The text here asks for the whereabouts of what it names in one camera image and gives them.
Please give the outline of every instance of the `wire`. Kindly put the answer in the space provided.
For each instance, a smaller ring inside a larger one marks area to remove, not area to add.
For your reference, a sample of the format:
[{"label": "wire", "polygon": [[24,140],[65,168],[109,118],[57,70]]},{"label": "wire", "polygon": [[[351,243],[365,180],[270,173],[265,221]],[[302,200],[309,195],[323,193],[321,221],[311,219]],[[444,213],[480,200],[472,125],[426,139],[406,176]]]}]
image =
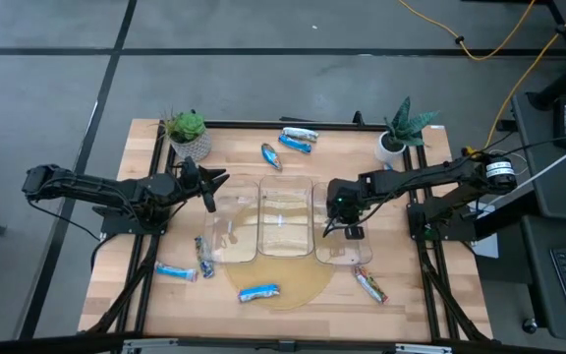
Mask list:
[{"label": "wire", "polygon": [[515,27],[510,31],[510,33],[508,34],[508,36],[506,36],[506,38],[501,42],[501,44],[499,44],[499,46],[491,51],[489,54],[484,55],[483,57],[477,57],[473,54],[471,54],[471,52],[469,51],[469,49],[467,48],[466,45],[464,45],[464,37],[458,35],[458,33],[456,33],[454,30],[452,30],[450,27],[448,27],[447,25],[443,25],[438,21],[432,20],[429,17],[421,14],[420,12],[414,10],[410,5],[408,5],[404,0],[399,0],[399,2],[401,3],[401,5],[405,6],[406,8],[408,8],[408,10],[410,10],[410,12],[412,12],[413,14],[415,14],[416,16],[448,31],[449,33],[451,33],[456,39],[460,39],[457,40],[457,42],[460,44],[460,46],[462,47],[462,50],[464,50],[464,52],[469,56],[469,58],[475,60],[475,61],[484,61],[486,59],[490,59],[492,58],[495,54],[497,54],[497,52],[499,50],[501,50],[501,48],[503,48],[508,41],[510,40],[510,38],[512,38],[513,35],[515,35],[515,32],[519,29],[519,27],[523,24],[524,20],[526,19],[526,17],[528,16],[528,14],[530,13],[530,11],[532,10],[532,7],[535,5],[535,3],[537,2],[537,0],[532,0],[530,2],[530,5],[528,5],[528,8],[526,9],[526,11],[523,13],[523,16],[521,16],[521,19],[519,19],[519,22],[517,23],[517,25],[515,25]]},{"label": "wire", "polygon": [[534,143],[534,144],[527,144],[526,146],[520,146],[520,147],[513,148],[511,150],[508,150],[504,154],[502,154],[502,156],[508,155],[510,153],[513,153],[513,152],[517,152],[519,150],[525,150],[525,149],[528,149],[528,148],[533,148],[533,147],[537,147],[537,146],[540,146],[540,145],[543,145],[543,144],[553,143],[553,142],[557,142],[557,141],[561,141],[561,140],[565,140],[565,139],[566,139],[566,137],[560,137],[560,138],[554,138],[554,139],[550,139],[550,140],[546,140],[546,141],[542,141],[542,142],[538,142],[538,143]]},{"label": "wire", "polygon": [[63,221],[69,222],[70,224],[72,224],[72,225],[74,225],[74,226],[78,226],[82,231],[86,231],[86,233],[89,234],[90,237],[92,237],[92,238],[94,238],[95,240],[99,241],[99,238],[98,238],[97,236],[93,235],[93,233],[90,232],[90,231],[88,231],[88,229],[85,228],[84,226],[81,226],[80,224],[78,224],[78,223],[76,223],[76,222],[74,222],[74,221],[72,221],[72,220],[70,220],[70,219],[68,219],[68,218],[66,218],[66,217],[60,216],[60,215],[57,214],[57,213],[53,213],[53,212],[51,212],[51,211],[49,211],[49,210],[47,210],[47,209],[44,209],[44,208],[42,208],[42,207],[40,207],[40,206],[36,206],[36,205],[34,205],[32,202],[30,202],[29,200],[27,200],[27,201],[28,201],[28,204],[29,204],[30,207],[33,207],[33,208],[35,208],[35,209],[37,209],[37,210],[40,210],[40,211],[42,211],[42,212],[44,212],[44,213],[46,213],[46,214],[52,215],[52,216],[54,216],[54,217],[57,217],[57,218],[59,218],[59,219],[61,219],[61,220],[63,220]]},{"label": "wire", "polygon": [[165,221],[161,222],[161,223],[158,225],[158,228],[161,228],[161,227],[167,225],[167,223],[169,223],[169,221],[174,217],[174,215],[176,215],[176,213],[178,212],[178,210],[180,210],[182,207],[184,207],[186,203],[187,203],[187,201],[184,201],[181,205],[179,205],[179,206],[176,208],[176,210],[174,210],[174,212],[172,212],[172,214],[169,215],[169,217],[168,217]]},{"label": "wire", "polygon": [[329,232],[333,231],[331,229],[331,226],[333,225],[333,222],[335,221],[334,217],[331,217],[329,219],[329,222],[326,224],[326,227],[324,228],[324,231],[322,231],[322,237],[326,236],[329,234]]},{"label": "wire", "polygon": [[480,198],[476,199],[476,216],[480,215]]},{"label": "wire", "polygon": [[503,138],[499,139],[498,141],[492,143],[491,145],[483,148],[481,151],[486,151],[489,148],[492,148],[494,146],[496,146],[497,144],[500,144],[501,142],[505,141],[506,139],[510,138],[511,135],[513,135],[515,132],[510,132],[508,134],[506,134]]},{"label": "wire", "polygon": [[90,271],[93,271],[93,268],[95,267],[95,256],[97,256],[97,251],[99,251],[99,249],[104,246],[104,244],[110,240],[113,239],[115,235],[111,235],[111,236],[106,236],[105,239],[103,239],[102,241],[100,241],[97,245],[95,245],[95,248],[93,249],[93,252],[90,254]]},{"label": "wire", "polygon": [[488,132],[488,139],[486,140],[486,144],[484,145],[485,148],[488,147],[488,145],[490,144],[490,141],[492,140],[492,134],[495,131],[495,126],[497,125],[497,122],[499,121],[499,118],[501,118],[501,115],[503,114],[503,112],[505,111],[506,107],[508,106],[508,103],[510,102],[510,99],[512,99],[512,96],[515,94],[515,92],[517,91],[517,89],[519,88],[519,86],[523,83],[523,81],[526,79],[526,77],[528,76],[529,73],[532,72],[532,70],[534,69],[534,67],[538,64],[538,62],[540,61],[540,59],[542,58],[542,56],[545,54],[545,52],[547,51],[547,49],[549,49],[549,47],[556,41],[556,39],[558,39],[559,34],[555,34],[551,40],[545,45],[545,47],[542,49],[542,51],[540,52],[540,54],[538,55],[537,59],[535,59],[535,62],[532,63],[532,65],[530,66],[530,68],[528,68],[528,70],[523,74],[523,76],[521,77],[521,79],[519,79],[519,81],[517,82],[517,84],[515,84],[512,89],[510,90],[510,93],[508,93],[508,96],[506,97],[506,99],[503,101],[503,104],[501,105],[501,108],[499,108],[499,112],[497,112],[497,116],[495,117],[495,120],[492,122],[492,126],[490,127],[490,131]]}]

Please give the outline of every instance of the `clear plastic container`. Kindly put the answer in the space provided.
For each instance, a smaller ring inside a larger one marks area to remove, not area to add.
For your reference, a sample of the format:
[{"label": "clear plastic container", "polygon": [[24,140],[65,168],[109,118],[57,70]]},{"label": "clear plastic container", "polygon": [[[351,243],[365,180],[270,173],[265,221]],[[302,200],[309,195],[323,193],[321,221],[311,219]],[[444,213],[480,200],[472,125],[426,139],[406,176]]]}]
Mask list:
[{"label": "clear plastic container", "polygon": [[308,177],[261,179],[257,247],[262,254],[302,257],[313,251],[311,187]]},{"label": "clear plastic container", "polygon": [[360,225],[363,227],[366,236],[362,240],[347,239],[343,229],[331,231],[326,237],[322,237],[324,228],[328,223],[326,212],[327,184],[317,183],[313,186],[311,193],[315,257],[322,263],[332,265],[365,265],[370,262],[372,260],[372,249],[368,240],[367,224],[364,222]]},{"label": "clear plastic container", "polygon": [[215,192],[216,212],[204,218],[203,238],[217,263],[250,262],[256,256],[258,185],[241,175],[231,176]]}]

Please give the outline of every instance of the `blue wrapper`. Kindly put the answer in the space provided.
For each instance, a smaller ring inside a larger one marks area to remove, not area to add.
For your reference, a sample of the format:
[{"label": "blue wrapper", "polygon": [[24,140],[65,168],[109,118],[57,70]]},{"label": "blue wrapper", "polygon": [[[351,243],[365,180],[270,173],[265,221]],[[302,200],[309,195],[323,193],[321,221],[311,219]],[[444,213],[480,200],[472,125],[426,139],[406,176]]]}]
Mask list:
[{"label": "blue wrapper", "polygon": [[271,147],[270,144],[263,143],[261,145],[261,154],[263,155],[263,158],[265,158],[265,161],[271,164],[274,168],[278,170],[283,169],[279,155],[276,154],[276,151],[274,151],[274,148]]},{"label": "blue wrapper", "polygon": [[171,275],[191,282],[196,281],[198,278],[198,272],[195,269],[183,269],[177,266],[164,265],[159,261],[154,264],[154,268],[159,274]]},{"label": "blue wrapper", "polygon": [[283,144],[288,148],[296,149],[300,152],[310,153],[311,152],[311,145],[303,142],[299,142],[296,139],[292,139],[286,135],[281,134],[279,136],[279,143]]},{"label": "blue wrapper", "polygon": [[265,284],[244,290],[240,290],[239,295],[237,295],[240,302],[248,302],[253,299],[266,298],[271,296],[279,295],[279,286],[276,284]]},{"label": "blue wrapper", "polygon": [[202,276],[205,279],[209,279],[213,275],[215,275],[215,271],[213,270],[213,262],[206,261],[206,257],[203,255],[207,255],[210,253],[208,246],[202,236],[198,236],[195,238],[196,240],[196,255],[198,257],[198,263],[200,265],[200,270],[202,270]]}]

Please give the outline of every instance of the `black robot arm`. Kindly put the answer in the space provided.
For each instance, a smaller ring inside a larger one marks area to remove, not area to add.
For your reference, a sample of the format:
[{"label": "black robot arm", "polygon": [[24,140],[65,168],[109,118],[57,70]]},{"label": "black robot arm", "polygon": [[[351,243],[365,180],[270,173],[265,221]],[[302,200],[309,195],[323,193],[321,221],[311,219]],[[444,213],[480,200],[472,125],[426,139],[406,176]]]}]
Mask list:
[{"label": "black robot arm", "polygon": [[226,170],[198,167],[187,157],[180,175],[158,173],[141,179],[115,181],[76,174],[57,165],[40,165],[28,171],[22,188],[31,202],[71,198],[90,202],[104,216],[102,232],[150,233],[167,220],[169,207],[202,196],[209,212],[215,211],[213,194],[228,179]]},{"label": "black robot arm", "polygon": [[467,203],[486,194],[509,193],[517,186],[509,159],[482,152],[412,171],[378,170],[360,174],[357,181],[334,179],[327,187],[327,214],[343,226],[327,227],[324,236],[332,229],[345,228],[348,238],[363,238],[362,230],[354,227],[360,224],[364,210],[411,190],[450,183],[460,186],[442,198],[430,198],[419,205],[424,224],[447,221]]}]

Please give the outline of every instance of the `wooden table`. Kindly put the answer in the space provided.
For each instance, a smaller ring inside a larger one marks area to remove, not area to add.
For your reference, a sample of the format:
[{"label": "wooden table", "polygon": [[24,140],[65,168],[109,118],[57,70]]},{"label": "wooden table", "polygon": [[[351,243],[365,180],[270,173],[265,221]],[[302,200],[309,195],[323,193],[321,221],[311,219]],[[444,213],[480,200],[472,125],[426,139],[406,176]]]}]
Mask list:
[{"label": "wooden table", "polygon": [[[156,135],[153,122],[133,121],[118,179],[146,176]],[[310,176],[314,182],[328,182],[335,177],[355,180],[360,172],[381,168],[373,156],[378,133],[320,132],[313,152],[305,155],[276,143],[277,130],[209,129],[209,132],[213,149],[201,164],[207,168],[226,168],[231,175],[279,173],[261,157],[262,143],[270,143],[277,149],[283,174]],[[429,165],[451,159],[444,127],[425,128],[424,140]],[[165,144],[161,163],[167,149]],[[416,167],[413,148],[412,153]],[[394,167],[403,170],[403,162],[395,162]],[[455,186],[441,186],[433,191],[440,196],[452,188]],[[212,279],[199,279],[195,283],[155,275],[144,333],[168,337],[430,341],[419,259],[416,245],[409,237],[405,213],[407,202],[405,194],[387,203],[368,221],[373,257],[367,268],[390,297],[386,305],[377,305],[367,295],[351,275],[349,266],[336,267],[331,282],[321,294],[291,311],[239,304],[236,291],[223,271]],[[161,238],[157,257],[161,262],[177,266],[197,264],[194,237],[203,229],[204,214],[203,203],[192,200],[176,215]],[[94,325],[122,290],[133,242],[134,235],[119,236],[99,251],[80,329]],[[455,298],[479,330],[491,336],[473,255],[458,242],[443,245]],[[435,298],[441,334],[448,337],[442,301],[437,294]],[[136,293],[127,329],[134,327],[138,303]]]}]

